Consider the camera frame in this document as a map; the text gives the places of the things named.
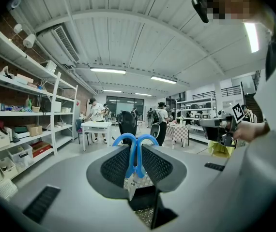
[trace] white shelving unit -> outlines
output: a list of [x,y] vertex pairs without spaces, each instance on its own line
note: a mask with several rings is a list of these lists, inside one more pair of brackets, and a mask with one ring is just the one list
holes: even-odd
[[[50,139],[52,148],[49,150],[43,152],[42,154],[38,155],[34,158],[34,163],[40,161],[50,153],[54,153],[54,155],[57,154],[58,147],[62,146],[64,143],[69,142],[74,139],[73,131],[75,129],[74,127],[74,102],[77,96],[77,86],[74,87],[67,83],[66,81],[61,79],[61,73],[58,72],[57,74],[54,74],[50,71],[48,71],[46,68],[44,68],[42,65],[37,63],[35,60],[33,60],[30,56],[28,56],[26,53],[24,53],[21,49],[19,49],[15,44],[13,44],[9,39],[4,36],[0,32],[0,57],[8,61],[9,63],[17,66],[18,68],[22,69],[23,71],[39,78],[39,79],[45,79],[49,83],[54,85],[53,93],[50,93],[46,90],[40,90],[37,88],[30,87],[28,85],[21,84],[15,80],[12,80],[6,76],[0,75],[0,86],[14,89],[20,92],[32,94],[32,95],[38,95],[41,100],[42,97],[47,97],[51,101],[51,111],[50,112],[40,112],[40,113],[29,113],[29,112],[10,112],[10,111],[0,111],[0,117],[4,116],[37,116],[37,118],[40,118],[40,116],[50,116],[50,131],[46,130],[43,132],[43,134],[34,136],[34,137],[25,137],[20,139],[17,143],[10,143],[8,146],[0,148],[0,152],[7,150],[9,148],[12,148],[14,146],[31,142],[33,140],[47,137]],[[67,98],[63,97],[61,95],[57,95],[58,88],[61,89],[73,89],[75,91],[75,97],[74,98]],[[72,111],[70,113],[62,113],[62,112],[55,112],[55,101],[60,100],[64,102],[72,102]],[[67,124],[61,128],[55,127],[55,116],[71,116],[72,123]],[[61,135],[61,131],[63,130],[70,130],[71,136],[65,136]],[[18,174],[25,171],[25,169],[18,169]]]
[[[176,110],[176,117],[177,117],[177,113],[179,111],[181,112],[190,112],[190,111],[205,111],[205,112],[209,112],[210,116],[212,117],[213,115],[215,115],[215,111],[216,109],[213,108],[213,103],[216,103],[216,99],[214,97],[212,97],[210,95],[210,98],[201,98],[201,99],[195,99],[195,100],[189,100],[189,101],[179,101],[177,102],[177,104],[205,104],[206,102],[211,102],[211,108],[195,108],[195,109],[177,109]],[[184,118],[184,120],[200,120],[201,118],[189,118],[186,117]],[[201,126],[197,126],[197,125],[191,125],[191,132],[189,133],[189,138],[191,139],[195,139],[201,142],[205,142],[208,143],[209,140],[205,138],[203,132],[203,128]]]

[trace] staircase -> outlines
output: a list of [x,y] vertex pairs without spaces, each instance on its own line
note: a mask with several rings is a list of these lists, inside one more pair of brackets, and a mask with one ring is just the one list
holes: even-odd
[[258,123],[261,123],[264,121],[263,114],[259,105],[256,103],[256,101],[253,98],[254,95],[255,94],[245,95],[245,104],[256,115],[256,117],[258,118]]

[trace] brick wall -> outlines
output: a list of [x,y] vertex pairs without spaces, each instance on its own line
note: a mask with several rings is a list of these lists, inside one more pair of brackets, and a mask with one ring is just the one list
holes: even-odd
[[[0,31],[9,39],[12,39],[12,42],[18,46],[20,49],[25,51],[27,55],[32,57],[34,60],[37,62],[44,62],[46,60],[49,60],[49,58],[43,53],[43,51],[38,47],[38,45],[34,45],[32,49],[25,48],[23,45],[23,40],[27,37],[27,34],[24,31],[21,31],[18,35],[14,36],[15,33],[13,31],[14,26],[16,25],[16,21],[14,18],[10,15],[9,12],[4,12],[0,16]],[[9,67],[9,73],[12,73],[16,75],[17,73],[30,77],[34,79],[34,84],[39,84],[40,79],[32,76],[31,74],[23,71],[22,69],[8,63],[6,60],[0,58],[0,71],[2,70],[3,67],[8,65]],[[71,78],[65,71],[63,71],[61,68],[57,67],[55,74],[57,72],[61,72],[61,78],[66,81],[67,83],[71,84],[72,86],[78,85],[78,83]],[[50,84],[45,85],[46,89],[49,92],[53,92],[53,86]],[[75,92],[72,89],[58,89],[57,92],[59,95],[63,95],[68,98],[74,98]],[[4,103],[6,105],[24,105],[25,100],[27,99],[27,96],[29,94],[19,92],[17,90],[13,89],[8,89],[5,87],[0,86],[0,103]],[[32,104],[36,105],[37,104],[37,99],[36,96],[29,95],[30,99],[32,99]],[[86,112],[86,103],[87,99],[91,98],[92,94],[88,92],[85,88],[78,86],[77,90],[77,99],[81,101],[80,105],[80,112]],[[8,126],[14,126],[14,125],[25,125],[25,124],[32,124],[36,122],[36,117],[32,116],[26,116],[26,117],[0,117],[1,120],[5,122],[6,125]],[[43,124],[49,122],[48,116],[43,117],[41,119]]]

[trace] fluorescent light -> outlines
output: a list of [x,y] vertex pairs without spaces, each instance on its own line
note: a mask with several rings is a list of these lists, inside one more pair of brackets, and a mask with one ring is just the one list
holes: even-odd
[[171,81],[165,78],[161,78],[161,77],[157,77],[157,76],[152,76],[151,79],[153,80],[157,80],[157,81],[162,81],[162,82],[166,82],[166,83],[172,83],[172,84],[176,84],[176,81]]
[[256,33],[256,27],[254,23],[245,23],[245,29],[248,33],[250,45],[251,45],[251,52],[257,52],[259,50],[259,41],[258,35]]
[[122,93],[122,91],[117,91],[117,90],[108,90],[108,89],[104,89],[104,91]]
[[108,72],[108,73],[117,73],[117,74],[125,74],[126,71],[113,70],[113,69],[104,69],[104,68],[90,68],[92,72]]
[[135,93],[135,95],[146,95],[146,96],[152,96],[152,95],[148,95],[148,94],[139,94],[139,93]]

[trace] white table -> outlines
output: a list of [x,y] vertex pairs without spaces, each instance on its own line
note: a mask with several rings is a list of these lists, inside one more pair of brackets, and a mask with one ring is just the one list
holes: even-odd
[[107,147],[110,146],[110,138],[111,138],[111,122],[95,122],[95,121],[88,121],[81,124],[82,127],[82,141],[83,141],[83,151],[86,150],[85,148],[85,133],[104,133],[106,134],[107,140]]

